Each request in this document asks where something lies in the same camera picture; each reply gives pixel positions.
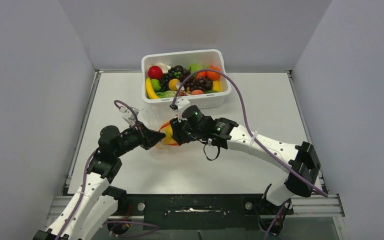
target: white wall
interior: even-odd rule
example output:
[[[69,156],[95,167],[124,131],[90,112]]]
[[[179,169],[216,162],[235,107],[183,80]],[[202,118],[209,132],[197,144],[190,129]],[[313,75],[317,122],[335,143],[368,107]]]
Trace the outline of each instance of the white wall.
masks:
[[[43,227],[93,74],[57,0],[0,0],[0,239]]]
[[[291,70],[331,0],[59,0],[96,69],[219,49],[229,71]]]
[[[292,77],[350,239],[384,240],[384,0],[333,0]]]

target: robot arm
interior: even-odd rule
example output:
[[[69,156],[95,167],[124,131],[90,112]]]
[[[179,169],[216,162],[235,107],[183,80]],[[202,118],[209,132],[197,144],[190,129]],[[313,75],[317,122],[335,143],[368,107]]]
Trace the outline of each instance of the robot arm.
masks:
[[[312,189],[309,186],[275,161],[254,141],[257,138],[272,154],[314,184],[319,174],[320,162],[310,143],[303,142],[301,146],[284,143],[256,132],[251,137],[244,126],[226,118],[213,119],[205,116],[196,105],[190,105],[189,101],[182,98],[177,101],[177,107],[178,118],[173,118],[170,125],[172,137],[179,145],[201,141],[218,148],[248,153],[289,173],[286,179],[272,184],[265,196],[267,201],[276,206],[280,206],[293,195],[311,196]]]
[[[62,214],[46,231],[39,230],[33,240],[54,240],[60,232],[62,240],[90,239],[126,195],[125,190],[110,186],[122,166],[119,157],[139,146],[149,150],[165,136],[148,129],[142,122],[121,133],[116,126],[104,127],[98,151],[83,176],[85,186],[79,187]]]

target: yellow banana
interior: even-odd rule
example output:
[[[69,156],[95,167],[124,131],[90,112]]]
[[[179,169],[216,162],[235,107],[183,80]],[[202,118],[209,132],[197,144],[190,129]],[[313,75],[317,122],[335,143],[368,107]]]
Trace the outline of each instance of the yellow banana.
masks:
[[[216,92],[222,91],[222,84],[220,83],[220,80],[212,81],[212,89],[211,90],[216,91]]]
[[[159,99],[155,94],[154,88],[152,87],[151,78],[147,78],[145,81],[146,93],[148,94],[149,99]]]

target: tabletop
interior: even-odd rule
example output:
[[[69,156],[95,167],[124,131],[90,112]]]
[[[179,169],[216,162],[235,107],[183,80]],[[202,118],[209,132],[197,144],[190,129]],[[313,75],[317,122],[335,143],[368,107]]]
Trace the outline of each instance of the tabletop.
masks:
[[[285,143],[301,145],[307,141],[286,73],[228,75],[242,93],[252,131]],[[114,100],[141,110],[139,120],[145,124],[159,124],[153,122],[155,119],[150,119],[149,114],[143,114],[149,113],[150,108],[141,98],[142,81],[140,72],[101,74],[83,136],[80,136],[69,194],[74,194],[81,184],[87,158],[98,147],[101,129],[108,125],[117,126],[120,131],[129,127],[113,104]],[[170,111],[169,104],[152,111]],[[224,117],[244,124],[235,90],[225,98],[222,106],[202,109],[202,112],[213,118]],[[207,152],[212,156],[215,151]],[[180,147],[157,146],[149,151],[137,147],[120,159],[122,167],[111,185],[125,189],[129,194],[261,194],[267,185],[287,175],[262,159],[233,150],[222,149],[218,159],[208,161],[199,142]],[[315,185],[321,187],[319,180]]]

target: bolt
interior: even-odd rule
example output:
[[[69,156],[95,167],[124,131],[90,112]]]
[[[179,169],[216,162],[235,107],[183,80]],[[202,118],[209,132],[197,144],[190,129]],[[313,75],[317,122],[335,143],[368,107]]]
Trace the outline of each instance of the bolt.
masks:
[[[143,202],[139,202],[137,205],[137,210],[143,211],[145,209],[145,204]]]
[[[245,203],[245,208],[248,210],[251,210],[251,209],[253,209],[253,204],[251,202],[247,202],[247,203]]]

